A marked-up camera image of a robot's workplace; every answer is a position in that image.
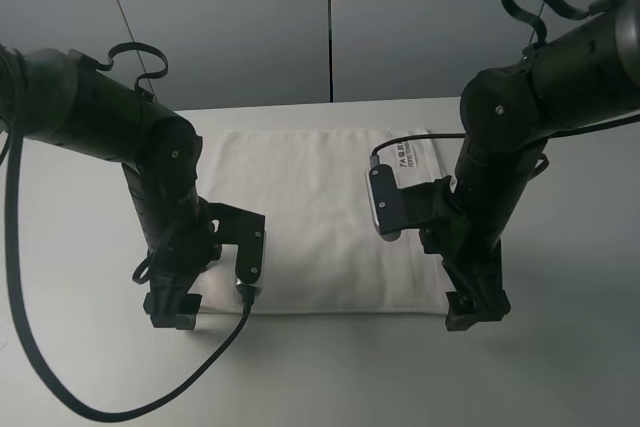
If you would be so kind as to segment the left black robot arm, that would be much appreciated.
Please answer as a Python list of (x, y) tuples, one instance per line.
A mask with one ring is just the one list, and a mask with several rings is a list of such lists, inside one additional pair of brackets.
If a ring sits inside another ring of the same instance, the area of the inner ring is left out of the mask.
[(147, 244), (133, 278), (156, 328), (192, 330), (202, 297), (190, 289), (219, 254), (207, 203), (196, 190), (202, 139), (189, 121), (140, 85), (106, 76), (78, 51), (1, 50), (1, 123), (16, 164), (35, 140), (121, 165)]

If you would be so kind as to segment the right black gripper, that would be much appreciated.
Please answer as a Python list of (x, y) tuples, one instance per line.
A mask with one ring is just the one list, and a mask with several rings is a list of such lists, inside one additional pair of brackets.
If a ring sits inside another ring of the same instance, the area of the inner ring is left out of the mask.
[(441, 256), (456, 290), (446, 293), (446, 330), (462, 332), (478, 322), (501, 321), (511, 304), (503, 288), (500, 242), (455, 205), (446, 181), (427, 183), (424, 202), (420, 240), (427, 253)]

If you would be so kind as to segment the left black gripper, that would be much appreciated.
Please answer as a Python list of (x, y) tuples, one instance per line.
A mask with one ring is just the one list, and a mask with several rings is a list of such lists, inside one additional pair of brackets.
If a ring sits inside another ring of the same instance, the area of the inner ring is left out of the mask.
[(154, 328), (194, 330), (201, 295), (188, 293), (221, 247), (215, 240), (211, 205), (204, 198), (181, 204), (133, 198), (147, 244), (146, 257), (132, 274), (134, 283), (147, 283), (152, 293), (183, 297), (179, 304), (156, 301), (148, 292), (144, 312)]

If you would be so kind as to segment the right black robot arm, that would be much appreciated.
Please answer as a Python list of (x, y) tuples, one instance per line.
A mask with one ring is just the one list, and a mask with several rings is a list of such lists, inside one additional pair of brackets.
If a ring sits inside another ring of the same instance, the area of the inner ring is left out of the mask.
[(549, 40), (538, 16), (501, 0), (536, 39), (519, 62), (485, 69), (464, 88), (465, 138), (455, 170), (429, 188), (430, 216), (420, 237), (441, 256), (453, 286), (445, 319), (450, 331), (509, 313), (501, 236), (541, 172), (547, 142), (639, 118), (639, 0), (597, 0), (584, 9), (542, 1), (576, 27)]

